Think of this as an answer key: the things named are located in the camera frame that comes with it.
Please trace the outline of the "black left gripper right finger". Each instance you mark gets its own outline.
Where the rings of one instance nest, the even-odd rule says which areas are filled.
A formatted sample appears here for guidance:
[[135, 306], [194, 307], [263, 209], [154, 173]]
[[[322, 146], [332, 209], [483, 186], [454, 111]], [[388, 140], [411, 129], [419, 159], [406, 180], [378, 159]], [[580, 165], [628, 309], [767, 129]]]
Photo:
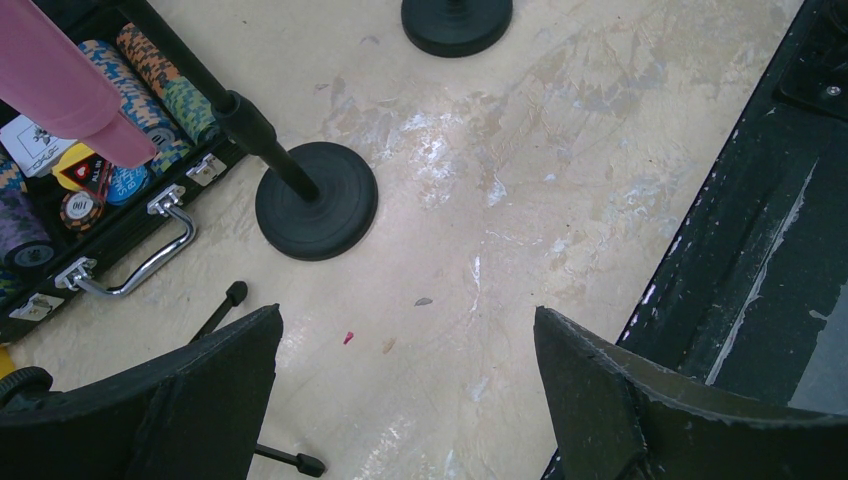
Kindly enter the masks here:
[[847, 420], [717, 389], [538, 307], [557, 479], [843, 479]]

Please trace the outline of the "pink microphone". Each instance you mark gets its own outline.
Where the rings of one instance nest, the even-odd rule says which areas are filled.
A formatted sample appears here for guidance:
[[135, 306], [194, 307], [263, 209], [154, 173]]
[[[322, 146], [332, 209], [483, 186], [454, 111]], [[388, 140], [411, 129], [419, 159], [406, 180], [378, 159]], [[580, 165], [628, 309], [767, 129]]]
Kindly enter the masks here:
[[31, 1], [1, 3], [1, 100], [48, 133], [135, 168], [157, 148], [113, 83]]

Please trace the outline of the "black round base mic stand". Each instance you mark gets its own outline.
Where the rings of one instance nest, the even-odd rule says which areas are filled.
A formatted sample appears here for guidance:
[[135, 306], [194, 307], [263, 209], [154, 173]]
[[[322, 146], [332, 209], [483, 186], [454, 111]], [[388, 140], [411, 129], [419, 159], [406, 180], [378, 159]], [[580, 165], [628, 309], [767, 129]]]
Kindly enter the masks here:
[[441, 58], [461, 58], [488, 49], [506, 33], [512, 0], [404, 0], [401, 23], [420, 50]]

